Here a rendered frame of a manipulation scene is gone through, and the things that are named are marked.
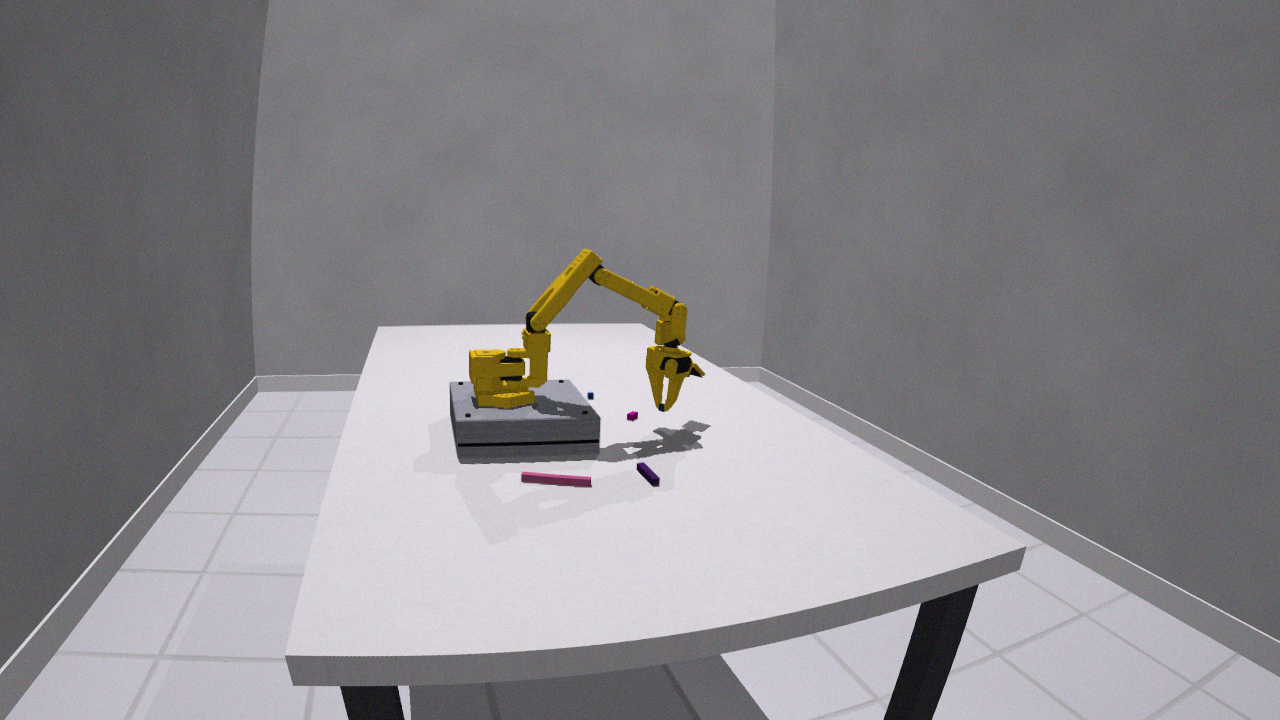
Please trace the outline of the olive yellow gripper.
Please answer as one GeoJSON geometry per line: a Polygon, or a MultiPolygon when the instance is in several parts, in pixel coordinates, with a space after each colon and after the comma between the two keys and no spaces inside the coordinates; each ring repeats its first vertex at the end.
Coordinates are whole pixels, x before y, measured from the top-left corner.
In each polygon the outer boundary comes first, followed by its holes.
{"type": "Polygon", "coordinates": [[[669,348],[658,345],[646,348],[646,373],[657,407],[662,404],[664,375],[669,378],[664,411],[668,411],[678,398],[685,377],[690,374],[698,377],[705,375],[701,368],[689,357],[691,355],[691,352],[681,350],[678,346],[677,348],[669,348]]]}

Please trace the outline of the pink flat bar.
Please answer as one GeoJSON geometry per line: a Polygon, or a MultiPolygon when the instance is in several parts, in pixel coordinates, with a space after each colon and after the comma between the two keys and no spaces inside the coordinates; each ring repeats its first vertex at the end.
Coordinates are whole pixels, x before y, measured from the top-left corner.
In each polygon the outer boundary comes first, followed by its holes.
{"type": "Polygon", "coordinates": [[[558,486],[584,486],[591,487],[591,477],[570,477],[558,474],[545,474],[534,471],[522,471],[521,480],[534,482],[534,483],[547,483],[558,486]]]}

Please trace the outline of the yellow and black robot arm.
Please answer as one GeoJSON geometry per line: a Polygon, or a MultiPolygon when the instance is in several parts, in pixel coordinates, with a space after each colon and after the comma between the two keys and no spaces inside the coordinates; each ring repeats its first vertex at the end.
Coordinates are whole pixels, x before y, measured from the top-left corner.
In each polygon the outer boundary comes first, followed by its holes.
{"type": "Polygon", "coordinates": [[[547,325],[561,313],[561,309],[564,307],[588,277],[593,283],[602,284],[616,293],[631,299],[641,304],[641,307],[659,315],[654,343],[664,345],[664,347],[669,348],[677,348],[677,346],[684,343],[687,316],[687,307],[684,304],[680,304],[673,296],[653,286],[648,291],[634,284],[631,281],[626,281],[605,270],[602,266],[602,259],[595,252],[582,249],[582,252],[573,259],[573,263],[558,275],[532,307],[529,309],[525,316],[526,329],[524,328],[522,331],[524,348],[508,348],[508,356],[506,356],[504,350],[472,351],[474,392],[476,395],[477,386],[476,398],[479,406],[509,409],[518,407],[518,405],[534,404],[535,393],[529,387],[539,388],[547,382],[548,354],[550,352],[550,332],[547,331],[547,325]],[[525,375],[524,357],[530,359],[530,368],[529,377],[522,378],[525,375]]]}

